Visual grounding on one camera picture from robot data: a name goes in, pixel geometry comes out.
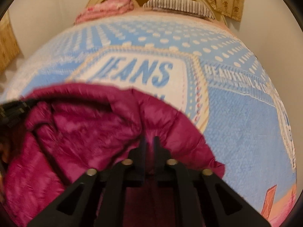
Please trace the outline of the magenta puffer jacket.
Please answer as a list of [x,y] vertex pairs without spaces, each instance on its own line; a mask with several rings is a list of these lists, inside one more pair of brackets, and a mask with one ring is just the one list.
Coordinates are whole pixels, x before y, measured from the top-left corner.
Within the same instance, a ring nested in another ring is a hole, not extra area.
[[125,159],[142,137],[146,170],[153,171],[152,142],[190,169],[211,169],[222,177],[204,136],[186,115],[135,89],[64,84],[34,90],[26,118],[1,129],[3,206],[17,226],[26,226],[88,169],[104,170]]

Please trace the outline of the beige patterned curtain left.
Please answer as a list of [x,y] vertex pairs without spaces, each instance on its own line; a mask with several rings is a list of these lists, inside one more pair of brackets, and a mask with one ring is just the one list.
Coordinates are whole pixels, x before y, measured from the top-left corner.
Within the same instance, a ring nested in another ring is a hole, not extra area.
[[1,19],[0,50],[0,72],[3,73],[20,53],[20,48],[12,30],[9,11],[6,11]]

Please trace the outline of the blue jeans print bedspread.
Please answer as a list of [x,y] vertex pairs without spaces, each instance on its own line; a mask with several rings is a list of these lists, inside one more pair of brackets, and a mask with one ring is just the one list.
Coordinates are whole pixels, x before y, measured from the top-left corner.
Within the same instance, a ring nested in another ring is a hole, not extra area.
[[272,226],[291,212],[297,180],[286,109],[225,26],[156,12],[75,25],[25,61],[1,101],[67,81],[133,87],[183,111],[225,164],[224,180]]

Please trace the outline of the folded pink blanket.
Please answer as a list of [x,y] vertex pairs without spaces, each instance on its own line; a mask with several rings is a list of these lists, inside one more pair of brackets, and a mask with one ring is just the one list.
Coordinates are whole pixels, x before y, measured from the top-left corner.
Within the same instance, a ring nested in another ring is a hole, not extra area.
[[106,0],[86,7],[77,15],[74,24],[77,25],[104,17],[116,16],[133,10],[134,3],[132,0]]

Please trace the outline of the striped grey pillow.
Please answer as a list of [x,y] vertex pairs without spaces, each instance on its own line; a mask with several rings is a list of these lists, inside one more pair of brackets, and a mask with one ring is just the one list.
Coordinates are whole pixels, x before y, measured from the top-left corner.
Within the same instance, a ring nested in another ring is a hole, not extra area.
[[214,13],[207,5],[194,0],[148,0],[143,5],[144,9],[165,10],[178,13],[190,14],[215,20]]

